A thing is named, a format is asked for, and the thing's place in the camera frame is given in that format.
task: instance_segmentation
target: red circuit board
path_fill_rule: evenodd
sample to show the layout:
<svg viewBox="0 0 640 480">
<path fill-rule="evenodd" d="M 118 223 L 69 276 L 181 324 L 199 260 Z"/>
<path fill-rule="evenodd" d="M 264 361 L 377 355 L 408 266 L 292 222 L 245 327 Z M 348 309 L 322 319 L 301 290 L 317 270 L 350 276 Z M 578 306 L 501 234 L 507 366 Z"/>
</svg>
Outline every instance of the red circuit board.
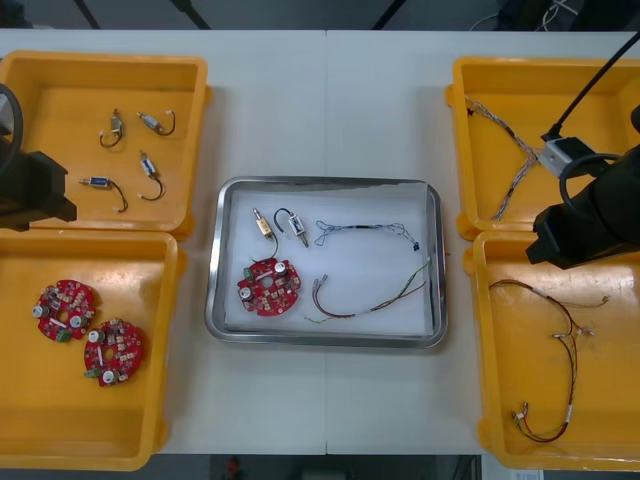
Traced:
<svg viewBox="0 0 640 480">
<path fill-rule="evenodd" d="M 82 338 L 96 313 L 91 287 L 75 280 L 60 280 L 42 291 L 33 307 L 38 329 L 51 340 L 68 342 Z"/>
<path fill-rule="evenodd" d="M 85 376 L 98 378 L 101 387 L 123 383 L 140 366 L 143 357 L 140 330 L 114 318 L 89 332 L 84 347 Z"/>
<path fill-rule="evenodd" d="M 284 265 L 284 272 L 276 272 L 276 265 L 279 269 Z M 250 312 L 257 311 L 262 317 L 280 315 L 298 299 L 296 290 L 301 286 L 300 277 L 288 260 L 278 262 L 270 258 L 256 262 L 245 268 L 244 277 L 238 282 L 240 300 L 244 308 Z M 250 296 L 244 289 L 249 289 Z"/>
</svg>

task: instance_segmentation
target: white tabletop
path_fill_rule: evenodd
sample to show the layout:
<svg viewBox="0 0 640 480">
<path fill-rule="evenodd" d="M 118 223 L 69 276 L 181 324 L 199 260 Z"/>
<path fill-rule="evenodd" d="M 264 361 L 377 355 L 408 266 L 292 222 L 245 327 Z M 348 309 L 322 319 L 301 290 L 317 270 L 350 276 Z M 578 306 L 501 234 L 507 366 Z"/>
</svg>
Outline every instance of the white tabletop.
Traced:
<svg viewBox="0 0 640 480">
<path fill-rule="evenodd" d="M 166 453 L 480 453 L 477 348 L 444 88 L 463 55 L 608 57 L 629 34 L 0 31 L 15 49 L 199 55 L 208 109 L 169 350 Z M 632 51 L 640 56 L 640 49 Z M 230 345 L 203 320 L 235 175 L 422 179 L 442 197 L 449 332 L 429 351 Z"/>
</svg>

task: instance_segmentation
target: yellow plastic bin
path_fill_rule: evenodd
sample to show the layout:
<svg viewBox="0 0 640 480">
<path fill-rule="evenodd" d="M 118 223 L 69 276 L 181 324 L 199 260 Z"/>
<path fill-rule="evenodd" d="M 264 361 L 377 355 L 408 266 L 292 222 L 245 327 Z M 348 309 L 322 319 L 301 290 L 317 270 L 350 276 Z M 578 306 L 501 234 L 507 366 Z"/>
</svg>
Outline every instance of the yellow plastic bin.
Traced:
<svg viewBox="0 0 640 480">
<path fill-rule="evenodd" d="M 535 166 L 520 183 L 501 221 L 492 221 L 525 154 L 498 125 L 468 115 L 465 98 L 504 120 L 525 142 L 542 148 L 546 133 L 606 60 L 460 58 L 446 100 L 453 111 L 462 212 L 458 231 L 468 240 L 481 231 L 531 231 L 536 215 L 560 203 L 558 181 Z M 640 61 L 621 60 L 582 100 L 562 134 L 599 152 L 623 154 L 640 142 L 629 121 L 640 103 Z M 589 178 L 571 180 L 575 194 Z"/>
<path fill-rule="evenodd" d="M 0 467 L 135 470 L 166 440 L 166 348 L 185 260 L 160 232 L 0 231 Z M 129 381 L 84 377 L 81 340 L 56 343 L 31 318 L 40 292 L 74 279 L 99 295 L 92 325 L 120 317 L 144 332 Z"/>
<path fill-rule="evenodd" d="M 483 232 L 465 253 L 479 339 L 484 448 L 507 467 L 640 470 L 640 254 L 600 260 L 571 270 L 530 265 L 525 249 L 535 235 Z M 577 339 L 579 370 L 566 433 L 550 444 L 527 439 L 512 411 L 529 402 L 529 422 L 543 432 L 566 415 L 570 370 L 566 352 L 551 334 L 566 329 L 562 314 L 532 292 L 503 286 L 516 279 L 567 305 L 575 321 L 595 336 Z"/>
<path fill-rule="evenodd" d="M 105 55 L 15 51 L 0 63 L 0 82 L 18 97 L 25 120 L 23 149 L 42 151 L 69 171 L 67 196 L 78 207 L 78 220 L 43 220 L 32 225 L 53 229 L 144 230 L 185 238 L 193 229 L 191 196 L 198 160 L 204 110 L 211 100 L 207 64 L 196 57 Z M 122 141 L 100 146 L 100 131 L 109 135 L 118 109 L 124 122 Z M 162 137 L 136 113 L 152 115 L 165 126 L 176 114 L 176 130 Z M 165 185 L 158 185 L 140 164 L 149 155 Z M 115 190 L 81 185 L 90 176 L 106 176 L 120 186 L 129 209 Z"/>
</svg>

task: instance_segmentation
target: stainless steel tray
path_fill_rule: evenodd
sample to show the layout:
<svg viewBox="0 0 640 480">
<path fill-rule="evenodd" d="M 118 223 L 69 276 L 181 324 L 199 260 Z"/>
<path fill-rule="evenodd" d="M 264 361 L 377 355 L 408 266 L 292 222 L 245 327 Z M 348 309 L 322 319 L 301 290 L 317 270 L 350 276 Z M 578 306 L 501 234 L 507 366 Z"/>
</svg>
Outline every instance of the stainless steel tray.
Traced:
<svg viewBox="0 0 640 480">
<path fill-rule="evenodd" d="M 425 269 L 425 315 L 430 322 L 427 335 L 381 335 L 328 331 L 291 331 L 286 329 L 260 330 L 233 328 L 226 322 L 225 299 L 227 289 L 235 290 L 227 271 L 227 248 L 230 244 L 232 198 L 238 192 L 327 192 L 346 191 L 382 186 L 423 186 L 426 188 L 426 228 L 420 238 L 421 247 L 429 258 Z M 310 291 L 301 295 L 310 295 Z M 447 330 L 445 301 L 444 242 L 440 198 L 437 192 L 418 180 L 331 178 L 331 177 L 236 177 L 229 180 L 218 196 L 217 216 L 211 249 L 209 286 L 205 307 L 205 323 L 212 335 L 223 341 L 246 343 L 282 343 L 321 346 L 428 348 L 436 345 Z"/>
</svg>

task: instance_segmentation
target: cable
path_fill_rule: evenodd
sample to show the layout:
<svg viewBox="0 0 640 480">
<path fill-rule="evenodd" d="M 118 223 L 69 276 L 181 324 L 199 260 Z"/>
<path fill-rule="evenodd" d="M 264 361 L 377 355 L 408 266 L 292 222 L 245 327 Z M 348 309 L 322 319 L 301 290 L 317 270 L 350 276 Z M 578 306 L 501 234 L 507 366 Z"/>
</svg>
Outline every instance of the cable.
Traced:
<svg viewBox="0 0 640 480">
<path fill-rule="evenodd" d="M 591 90 L 591 88 L 598 82 L 598 80 L 600 80 L 604 76 L 604 74 L 609 71 L 609 69 L 613 66 L 613 64 L 616 63 L 620 59 L 620 57 L 622 57 L 622 55 L 627 53 L 627 51 L 638 40 L 640 40 L 640 32 L 636 32 L 629 40 L 627 40 L 627 42 L 622 47 L 620 47 L 620 49 L 616 53 L 613 54 L 613 56 L 607 61 L 607 63 L 605 63 L 600 68 L 600 70 L 598 70 L 598 72 L 593 76 L 593 78 L 589 80 L 589 83 L 585 85 L 585 87 L 578 94 L 578 96 L 576 96 L 573 102 L 571 102 L 571 105 L 567 107 L 567 109 L 560 116 L 558 121 L 553 124 L 553 126 L 549 129 L 549 132 L 547 133 L 547 135 L 552 137 L 560 135 L 562 124 L 565 122 L 565 120 L 571 114 L 571 112 L 573 112 L 573 110 L 578 106 L 578 104 L 585 97 L 585 95 L 589 93 L 589 90 Z"/>
<path fill-rule="evenodd" d="M 164 195 L 164 185 L 162 184 L 162 182 L 160 181 L 157 175 L 151 175 L 149 176 L 149 178 L 151 180 L 155 180 L 158 183 L 158 185 L 160 186 L 160 192 L 155 197 L 147 197 L 146 195 L 139 193 L 138 198 L 141 198 L 142 200 L 147 200 L 149 202 L 155 202 L 156 200 L 159 200 L 160 198 L 162 198 L 162 196 Z"/>
<path fill-rule="evenodd" d="M 126 212 L 127 208 L 129 208 L 129 202 L 127 202 L 127 199 L 124 197 L 124 193 L 122 193 L 122 190 L 120 189 L 120 187 L 118 186 L 118 184 L 116 182 L 114 182 L 113 180 L 109 180 L 109 183 L 111 185 L 113 185 L 116 190 L 118 190 L 118 193 L 120 194 L 120 197 L 122 197 L 122 208 L 116 209 L 116 212 L 118 212 L 118 213 Z"/>
<path fill-rule="evenodd" d="M 371 30 L 382 30 L 407 0 L 393 0 Z"/>
<path fill-rule="evenodd" d="M 198 11 L 193 8 L 190 0 L 170 0 L 173 6 L 184 13 L 200 30 L 211 30 L 211 27 L 204 18 L 200 16 Z"/>
<path fill-rule="evenodd" d="M 497 16 L 498 16 L 497 13 L 492 13 L 491 15 L 487 15 L 486 17 L 482 17 L 476 23 L 471 25 L 471 28 L 469 29 L 469 31 L 473 32 L 476 28 L 478 28 L 478 26 L 480 26 L 481 24 L 483 24 L 484 22 L 486 22 L 488 20 L 491 20 L 492 18 L 496 18 Z"/>
<path fill-rule="evenodd" d="M 562 173 L 560 173 L 560 177 L 558 177 L 558 182 L 560 186 L 560 196 L 562 197 L 562 201 L 565 203 L 569 209 L 573 210 L 573 212 L 581 217 L 584 220 L 593 221 L 593 215 L 587 214 L 583 210 L 580 210 L 573 200 L 569 196 L 569 191 L 567 190 L 567 180 L 573 173 L 573 171 L 584 165 L 588 162 L 593 162 L 594 160 L 617 160 L 620 158 L 620 155 L 616 155 L 613 153 L 592 153 L 590 155 L 585 155 L 584 157 L 578 158 L 574 160 L 569 165 L 564 167 Z"/>
<path fill-rule="evenodd" d="M 20 155 L 24 133 L 24 119 L 20 102 L 18 102 L 18 97 L 15 96 L 13 91 L 3 83 L 0 83 L 0 94 L 7 97 L 7 101 L 11 106 L 11 114 L 13 115 L 13 139 L 11 140 L 11 146 L 9 147 L 6 158 L 4 162 L 2 162 L 8 165 Z"/>
<path fill-rule="evenodd" d="M 531 285 L 528 285 L 524 282 L 520 282 L 519 280 L 512 280 L 512 279 L 505 279 L 505 280 L 499 280 L 495 283 L 493 283 L 489 288 L 493 289 L 496 288 L 498 286 L 502 286 L 502 285 L 516 285 L 522 288 L 525 288 L 527 290 L 529 290 L 530 292 L 534 293 L 535 295 L 544 298 L 545 300 L 547 300 L 549 303 L 551 303 L 554 307 L 556 307 L 558 310 L 560 310 L 560 312 L 563 314 L 563 316 L 568 320 L 569 322 L 569 330 L 567 333 L 556 333 L 552 335 L 552 338 L 555 338 L 556 340 L 558 340 L 563 348 L 565 349 L 565 351 L 567 352 L 567 356 L 569 357 L 569 363 L 571 365 L 571 379 L 570 379 L 570 386 L 569 386 L 569 397 L 567 399 L 567 409 L 566 409 L 566 416 L 565 416 L 565 420 L 564 422 L 559 426 L 554 428 L 551 431 L 545 432 L 545 433 L 533 433 L 533 431 L 531 430 L 531 428 L 529 427 L 529 424 L 527 422 L 527 415 L 529 413 L 529 404 L 528 402 L 524 402 L 523 406 L 522 406 L 522 412 L 517 413 L 515 411 L 511 412 L 511 416 L 513 418 L 514 424 L 516 426 L 516 428 L 520 431 L 520 433 L 522 433 L 524 436 L 526 436 L 527 438 L 529 438 L 530 440 L 534 441 L 534 442 L 538 442 L 538 443 L 550 443 L 553 442 L 555 440 L 557 440 L 558 438 L 560 438 L 562 435 L 564 435 L 564 433 L 566 432 L 568 426 L 569 426 L 569 422 L 571 421 L 571 415 L 573 412 L 573 401 L 575 398 L 575 390 L 576 390 L 576 382 L 577 382 L 577 378 L 578 378 L 578 348 L 576 345 L 576 339 L 575 337 L 577 335 L 582 335 L 583 333 L 585 334 L 589 334 L 589 335 L 595 335 L 591 330 L 589 330 L 586 327 L 582 327 L 580 325 L 578 325 L 574 320 L 573 317 L 571 316 L 571 313 L 569 312 L 569 310 L 567 310 L 567 308 L 563 305 L 562 302 L 556 300 L 555 298 L 553 298 L 552 296 L 548 295 L 547 293 L 532 287 Z M 567 343 L 565 342 L 565 339 L 569 339 L 571 341 L 571 348 L 567 345 Z"/>
<path fill-rule="evenodd" d="M 384 230 L 409 240 L 413 244 L 414 252 L 417 252 L 418 250 L 420 250 L 420 244 L 416 242 L 416 240 L 407 231 L 405 226 L 401 223 L 391 223 L 389 225 L 329 225 L 328 223 L 325 223 L 322 220 L 318 220 L 316 221 L 316 226 L 320 230 L 322 230 L 322 234 L 318 238 L 316 238 L 316 240 L 313 242 L 319 247 L 324 245 L 326 238 L 332 233 L 339 232 L 341 230 L 356 229 L 356 230 Z"/>
<path fill-rule="evenodd" d="M 371 307 L 369 309 L 363 310 L 361 312 L 356 312 L 356 313 L 347 313 L 347 314 L 337 314 L 337 313 L 331 313 L 329 311 L 327 311 L 324 307 L 322 307 L 320 305 L 320 300 L 318 299 L 318 292 L 320 291 L 320 287 L 322 287 L 322 285 L 324 285 L 324 282 L 327 281 L 327 279 L 329 278 L 328 275 L 323 275 L 323 277 L 318 280 L 317 278 L 313 281 L 313 288 L 311 290 L 311 297 L 313 299 L 313 303 L 316 306 L 316 308 L 318 310 L 320 310 L 320 312 L 322 312 L 324 315 L 327 316 L 327 318 L 324 318 L 322 320 L 314 320 L 312 318 L 309 317 L 305 317 L 307 320 L 310 320 L 314 323 L 324 323 L 325 321 L 329 320 L 330 318 L 353 318 L 353 317 L 357 317 L 359 315 L 364 315 L 366 313 L 371 313 L 371 312 L 376 312 L 378 310 L 382 310 L 383 308 L 388 307 L 389 305 L 393 304 L 394 302 L 400 300 L 401 298 L 404 298 L 410 294 L 412 294 L 413 292 L 420 290 L 422 287 L 424 287 L 427 282 L 424 281 L 422 282 L 418 287 L 414 288 L 413 290 L 407 292 L 407 290 L 409 289 L 409 286 L 411 285 L 411 283 L 413 282 L 413 280 L 416 278 L 416 276 L 418 275 L 418 273 L 420 273 L 422 270 L 424 270 L 427 265 L 429 265 L 430 260 L 427 260 L 427 262 L 422 265 L 420 268 L 418 268 L 415 272 L 413 272 L 413 274 L 409 277 L 409 279 L 407 280 L 407 282 L 404 284 L 404 287 L 402 287 L 402 290 L 400 290 L 400 293 L 398 293 L 395 297 L 386 300 L 374 307 Z"/>
<path fill-rule="evenodd" d="M 87 23 L 89 23 L 91 28 L 94 30 L 100 30 L 100 25 L 98 25 L 96 18 L 91 13 L 91 10 L 89 10 L 89 7 L 84 3 L 84 0 L 73 0 L 73 3 L 76 4 L 76 7 L 78 7 L 78 10 L 80 10 L 80 13 L 82 13 L 82 16 Z"/>
<path fill-rule="evenodd" d="M 502 216 L 504 215 L 504 212 L 507 210 L 507 206 L 511 201 L 511 197 L 513 196 L 513 192 L 515 192 L 516 187 L 524 179 L 527 173 L 529 173 L 529 170 L 531 170 L 538 163 L 538 154 L 524 140 L 522 140 L 522 138 L 516 135 L 516 133 L 511 129 L 511 127 L 509 127 L 509 125 L 507 125 L 507 123 L 504 120 L 502 120 L 500 117 L 494 114 L 482 103 L 475 102 L 471 100 L 469 97 L 466 97 L 465 100 L 469 104 L 469 106 L 467 107 L 467 112 L 469 113 L 469 115 L 473 115 L 474 113 L 477 113 L 478 115 L 486 117 L 489 120 L 491 120 L 493 123 L 496 123 L 497 125 L 501 126 L 504 129 L 504 131 L 507 132 L 507 134 L 513 139 L 513 141 L 516 142 L 516 144 L 520 147 L 520 149 L 524 151 L 526 155 L 526 160 L 524 162 L 524 165 L 520 167 L 520 170 L 518 170 L 518 172 L 516 173 L 516 176 L 513 178 L 511 185 L 509 186 L 509 190 L 507 191 L 507 194 L 505 195 L 504 199 L 502 200 L 502 203 L 500 204 L 500 208 L 498 208 L 498 211 L 496 212 L 496 214 L 493 217 L 491 217 L 491 220 L 493 220 L 494 222 L 499 221 L 499 220 L 502 220 Z"/>
<path fill-rule="evenodd" d="M 282 229 L 282 227 L 280 226 L 280 224 L 278 223 L 278 219 L 276 218 L 278 216 L 278 212 L 287 212 L 289 214 L 290 217 L 293 216 L 293 213 L 291 213 L 290 210 L 287 210 L 286 208 L 279 208 L 278 210 L 276 210 L 276 213 L 273 214 L 273 223 L 276 224 L 276 228 L 278 230 L 280 230 L 280 233 L 282 233 L 285 237 L 287 236 L 287 234 L 285 233 L 285 231 Z"/>
</svg>

